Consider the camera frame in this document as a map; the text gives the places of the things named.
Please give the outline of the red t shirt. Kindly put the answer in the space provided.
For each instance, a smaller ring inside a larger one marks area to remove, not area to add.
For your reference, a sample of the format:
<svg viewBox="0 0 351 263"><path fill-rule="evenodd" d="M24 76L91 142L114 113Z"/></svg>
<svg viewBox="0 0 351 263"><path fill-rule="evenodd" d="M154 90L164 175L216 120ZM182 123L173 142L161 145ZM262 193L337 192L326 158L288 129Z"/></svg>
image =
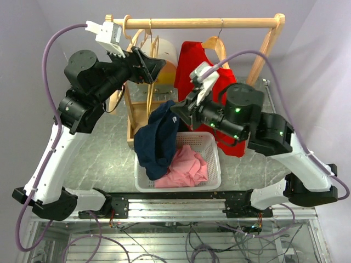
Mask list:
<svg viewBox="0 0 351 263"><path fill-rule="evenodd" d="M200 42L185 41L182 44L178 67L176 71L174 87L178 91L178 100L182 101L192 91L193 85L190 83L190 73L202 62L210 63L205 50ZM220 68L218 70L219 78L212 89L212 100L218 102L219 92L227 86L236 83L235 76L230 69ZM220 131L214 131L212 128L202 124L196 129L197 132L211 133L217 146L227 155L242 157L245 154L245 143L236 142L233 138L225 135Z"/></svg>

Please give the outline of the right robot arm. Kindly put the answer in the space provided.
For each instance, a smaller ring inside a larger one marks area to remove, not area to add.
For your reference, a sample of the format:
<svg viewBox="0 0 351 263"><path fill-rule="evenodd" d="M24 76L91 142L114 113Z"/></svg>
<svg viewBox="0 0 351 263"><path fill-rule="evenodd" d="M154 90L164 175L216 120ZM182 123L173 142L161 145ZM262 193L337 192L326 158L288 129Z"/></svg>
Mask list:
<svg viewBox="0 0 351 263"><path fill-rule="evenodd" d="M193 129L204 124L235 140L247 142L256 153L283 164L290 173L279 182L250 190L242 203L242 212L255 216L271 205L290 202L300 207L315 207L334 203L338 190L329 179L337 171L308 152L299 142L294 128L283 116L262 111L264 93L244 83L234 83L220 92L226 102L214 102L208 95L197 102L199 88L194 88L185 100L176 103L171 111Z"/></svg>

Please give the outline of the pink t shirt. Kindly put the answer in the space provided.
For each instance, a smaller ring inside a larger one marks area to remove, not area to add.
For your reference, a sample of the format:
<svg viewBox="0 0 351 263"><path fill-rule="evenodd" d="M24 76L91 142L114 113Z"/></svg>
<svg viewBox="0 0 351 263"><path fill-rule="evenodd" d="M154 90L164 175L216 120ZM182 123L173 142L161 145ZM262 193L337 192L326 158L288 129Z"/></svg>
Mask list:
<svg viewBox="0 0 351 263"><path fill-rule="evenodd" d="M155 188L195 187L208 181L208 164L190 145L183 145L173 157L167 173L157 179Z"/></svg>

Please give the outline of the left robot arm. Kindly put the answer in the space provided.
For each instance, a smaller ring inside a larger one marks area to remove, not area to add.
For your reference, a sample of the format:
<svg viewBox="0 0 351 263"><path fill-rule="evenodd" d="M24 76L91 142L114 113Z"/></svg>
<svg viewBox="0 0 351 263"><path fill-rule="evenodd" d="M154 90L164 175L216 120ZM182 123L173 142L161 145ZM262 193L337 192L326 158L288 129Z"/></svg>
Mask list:
<svg viewBox="0 0 351 263"><path fill-rule="evenodd" d="M110 62L101 62L93 51L80 50L71 55L64 69L71 87L58 106L49 144L30 181L12 193L19 203L31 206L39 218L63 221L76 213L86 219L90 211L107 218L115 210L110 194L98 188L69 189L64 187L65 176L104 114L105 101L127 81L152 84L166 62L145 55L138 47L123 56L108 56Z"/></svg>

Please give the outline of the navy blue t shirt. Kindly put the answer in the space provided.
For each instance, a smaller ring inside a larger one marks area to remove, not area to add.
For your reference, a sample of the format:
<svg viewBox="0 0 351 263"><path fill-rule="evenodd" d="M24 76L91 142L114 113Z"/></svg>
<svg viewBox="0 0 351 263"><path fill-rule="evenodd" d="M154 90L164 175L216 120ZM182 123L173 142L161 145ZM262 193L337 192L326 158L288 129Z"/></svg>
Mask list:
<svg viewBox="0 0 351 263"><path fill-rule="evenodd" d="M134 136L134 150L151 181L162 178L176 153L179 117L171 111L173 100L162 103L149 116L147 125Z"/></svg>

